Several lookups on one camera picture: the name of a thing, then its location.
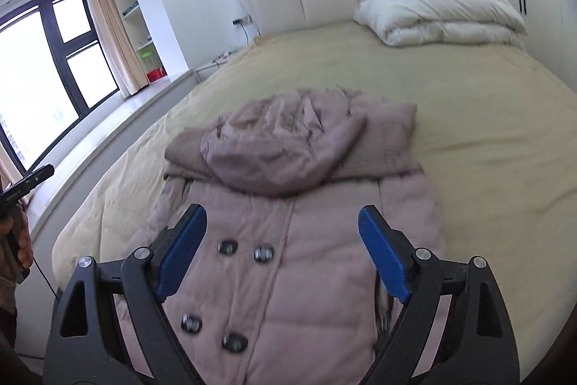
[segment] window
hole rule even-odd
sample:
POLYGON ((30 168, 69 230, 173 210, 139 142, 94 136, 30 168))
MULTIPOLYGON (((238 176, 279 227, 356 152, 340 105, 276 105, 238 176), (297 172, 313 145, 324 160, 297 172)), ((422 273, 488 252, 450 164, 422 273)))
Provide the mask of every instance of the window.
POLYGON ((86 0, 0 18, 0 141, 23 174, 117 90, 86 0))

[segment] bed sheet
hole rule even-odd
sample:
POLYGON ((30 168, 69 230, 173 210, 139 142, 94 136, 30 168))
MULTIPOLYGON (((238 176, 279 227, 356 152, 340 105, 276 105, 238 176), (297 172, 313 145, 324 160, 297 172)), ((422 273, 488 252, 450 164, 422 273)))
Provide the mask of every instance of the bed sheet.
POLYGON ((577 100, 501 45, 396 49, 352 22, 258 38, 102 177, 54 245, 59 285, 83 255, 121 257, 163 186, 164 149, 185 127, 250 99, 336 86, 418 104, 412 150, 435 189, 448 255, 489 261, 526 376, 577 301, 577 100))

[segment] pink coat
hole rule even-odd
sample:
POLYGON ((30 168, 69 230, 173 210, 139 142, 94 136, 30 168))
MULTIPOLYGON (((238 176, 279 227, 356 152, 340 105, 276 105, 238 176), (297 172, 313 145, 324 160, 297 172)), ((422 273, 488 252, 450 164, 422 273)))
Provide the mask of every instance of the pink coat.
MULTIPOLYGON (((300 91, 186 129, 167 148, 165 188, 127 253, 190 204, 206 209, 206 236, 164 308, 208 385, 362 379, 377 341, 376 269, 359 210, 375 204, 415 247, 444 255, 439 213, 409 154, 415 112, 360 93, 300 91)), ((119 312, 133 363, 146 372, 126 306, 119 312)))

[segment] red box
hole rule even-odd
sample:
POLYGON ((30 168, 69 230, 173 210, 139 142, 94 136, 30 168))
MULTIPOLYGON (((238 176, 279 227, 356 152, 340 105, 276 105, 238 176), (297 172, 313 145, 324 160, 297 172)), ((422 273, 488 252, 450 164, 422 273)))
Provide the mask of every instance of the red box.
POLYGON ((164 70, 164 67, 159 67, 158 69, 154 69, 153 71, 150 71, 148 74, 146 74, 146 77, 148 77, 148 81, 150 83, 165 76, 166 71, 164 70))

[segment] blue gripper pad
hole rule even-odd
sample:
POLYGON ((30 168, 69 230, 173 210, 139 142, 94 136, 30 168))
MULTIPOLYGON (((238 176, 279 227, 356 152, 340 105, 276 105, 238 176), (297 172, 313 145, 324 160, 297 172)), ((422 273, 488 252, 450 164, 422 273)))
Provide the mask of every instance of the blue gripper pad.
POLYGON ((176 294, 206 232, 206 210, 191 204, 176 226, 162 232, 152 245, 152 289, 159 303, 176 294))
POLYGON ((359 233, 387 291, 402 304, 411 298, 409 276, 413 246, 403 232, 393 230, 373 205, 359 212, 359 233))

